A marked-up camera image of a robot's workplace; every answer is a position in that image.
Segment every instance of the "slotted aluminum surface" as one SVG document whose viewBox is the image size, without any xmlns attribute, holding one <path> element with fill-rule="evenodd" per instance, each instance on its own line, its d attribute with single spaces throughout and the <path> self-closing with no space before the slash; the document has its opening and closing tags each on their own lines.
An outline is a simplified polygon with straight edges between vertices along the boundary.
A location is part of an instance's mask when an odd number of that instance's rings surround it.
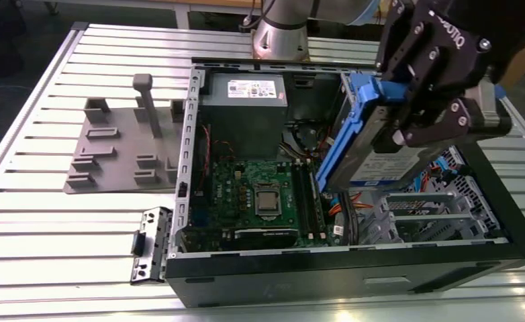
<svg viewBox="0 0 525 322">
<path fill-rule="evenodd" d="M 375 51 L 372 42 L 309 40 L 313 61 L 372 64 Z M 525 320 L 525 267 L 442 294 L 191 311 L 168 286 L 129 286 L 140 211 L 172 207 L 172 195 L 61 192 L 84 118 L 80 109 L 88 96 L 109 97 L 110 108 L 133 107 L 136 72 L 153 75 L 154 104 L 168 106 L 169 99 L 185 96 L 191 56 L 248 58 L 249 36 L 113 25 L 69 33 L 0 145 L 0 318 Z M 507 100 L 504 104 L 515 128 L 480 146 L 525 214 L 525 123 Z"/>
</svg>

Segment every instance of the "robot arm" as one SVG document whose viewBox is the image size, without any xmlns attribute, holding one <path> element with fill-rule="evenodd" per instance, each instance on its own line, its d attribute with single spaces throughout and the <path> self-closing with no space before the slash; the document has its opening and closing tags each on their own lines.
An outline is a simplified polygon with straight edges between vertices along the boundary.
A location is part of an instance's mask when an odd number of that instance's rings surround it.
<svg viewBox="0 0 525 322">
<path fill-rule="evenodd" d="M 305 21 L 320 19 L 348 25 L 366 23 L 379 0 L 267 0 L 253 34 L 255 58 L 304 60 L 308 57 Z"/>
<path fill-rule="evenodd" d="M 321 163 L 320 190 L 400 188 L 448 145 L 503 136 L 511 121 L 494 83 L 523 47 L 525 1 L 392 0 L 382 78 L 348 80 L 355 106 Z M 384 180 L 367 175 L 380 164 L 394 165 Z"/>
</svg>

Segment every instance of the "power supply label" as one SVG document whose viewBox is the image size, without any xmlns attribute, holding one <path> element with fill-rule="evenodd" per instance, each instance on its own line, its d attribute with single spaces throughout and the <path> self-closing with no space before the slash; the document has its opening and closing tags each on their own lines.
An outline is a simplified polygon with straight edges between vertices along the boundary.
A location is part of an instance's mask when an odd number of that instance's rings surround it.
<svg viewBox="0 0 525 322">
<path fill-rule="evenodd" d="M 366 157 L 349 183 L 352 186 L 384 186 L 398 181 L 418 163 L 423 148 L 403 147 L 396 153 L 371 152 Z"/>
<path fill-rule="evenodd" d="M 229 80 L 227 88 L 229 98 L 276 98 L 276 88 L 272 80 Z"/>
</svg>

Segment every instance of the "screw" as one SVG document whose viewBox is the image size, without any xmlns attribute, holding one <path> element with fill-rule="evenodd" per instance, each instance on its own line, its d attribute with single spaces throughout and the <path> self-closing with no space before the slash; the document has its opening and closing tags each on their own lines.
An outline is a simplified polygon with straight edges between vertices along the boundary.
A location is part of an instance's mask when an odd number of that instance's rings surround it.
<svg viewBox="0 0 525 322">
<path fill-rule="evenodd" d="M 459 126 L 466 126 L 466 124 L 467 124 L 467 117 L 460 116 L 460 117 L 458 118 L 458 125 L 459 125 Z"/>
<path fill-rule="evenodd" d="M 490 50 L 491 49 L 491 43 L 484 38 L 482 40 L 479 40 L 479 49 L 480 50 Z"/>
</svg>

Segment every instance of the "floor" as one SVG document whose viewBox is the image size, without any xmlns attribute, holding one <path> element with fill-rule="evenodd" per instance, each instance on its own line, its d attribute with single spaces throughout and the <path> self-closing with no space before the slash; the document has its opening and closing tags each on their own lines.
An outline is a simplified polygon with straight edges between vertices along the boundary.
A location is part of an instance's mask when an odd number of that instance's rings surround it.
<svg viewBox="0 0 525 322">
<path fill-rule="evenodd" d="M 74 21 L 174 28 L 170 11 L 70 4 L 58 4 L 58 11 L 57 16 L 49 16 L 42 3 L 22 2 L 21 13 L 28 32 L 14 39 L 14 45 L 25 66 L 17 74 L 0 78 L 0 140 Z M 232 15 L 189 15 L 192 29 L 236 31 L 240 20 L 240 16 Z M 316 36 L 333 38 L 339 33 L 336 25 L 320 23 Z M 525 77 L 507 91 L 507 95 L 525 118 Z"/>
</svg>

